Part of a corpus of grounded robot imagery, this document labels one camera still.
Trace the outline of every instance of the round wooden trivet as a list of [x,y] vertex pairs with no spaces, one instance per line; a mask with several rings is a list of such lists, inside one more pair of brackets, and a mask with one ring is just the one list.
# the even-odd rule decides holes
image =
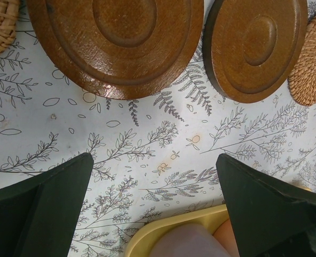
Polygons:
[[0,0],[0,53],[15,39],[20,0]]
[[305,106],[316,103],[316,17],[307,27],[305,43],[289,77],[291,95]]
[[296,64],[306,25],[306,0],[216,0],[203,39],[212,85],[237,102],[268,97]]
[[54,64],[96,95],[136,99],[170,85],[191,60],[201,0],[30,0],[35,33]]

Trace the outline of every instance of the yellow tray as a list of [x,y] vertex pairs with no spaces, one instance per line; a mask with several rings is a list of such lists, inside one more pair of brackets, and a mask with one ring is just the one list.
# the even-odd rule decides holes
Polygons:
[[158,240],[177,226],[198,223],[203,225],[211,234],[214,234],[216,229],[228,219],[227,206],[220,205],[154,221],[144,226],[133,236],[127,246],[125,257],[148,257]]

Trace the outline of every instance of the pink plastic object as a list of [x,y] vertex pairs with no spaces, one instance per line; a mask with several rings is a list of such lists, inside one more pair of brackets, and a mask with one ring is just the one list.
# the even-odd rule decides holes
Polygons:
[[199,224],[182,225],[165,234],[149,257],[230,257],[228,252]]

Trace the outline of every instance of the orange ball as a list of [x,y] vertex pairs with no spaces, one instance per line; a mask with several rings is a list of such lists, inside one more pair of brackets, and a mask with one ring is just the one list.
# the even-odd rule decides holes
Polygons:
[[230,220],[223,223],[213,236],[232,257],[240,257]]

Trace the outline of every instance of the tablecloth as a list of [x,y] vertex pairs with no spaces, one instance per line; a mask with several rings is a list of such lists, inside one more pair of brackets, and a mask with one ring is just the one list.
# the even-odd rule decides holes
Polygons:
[[201,41],[156,95],[95,96],[53,65],[22,2],[17,38],[0,55],[0,188],[83,152],[95,164],[69,256],[119,256],[143,225],[221,204],[221,153],[316,192],[316,105],[296,104],[287,81],[258,103],[223,98],[205,74]]

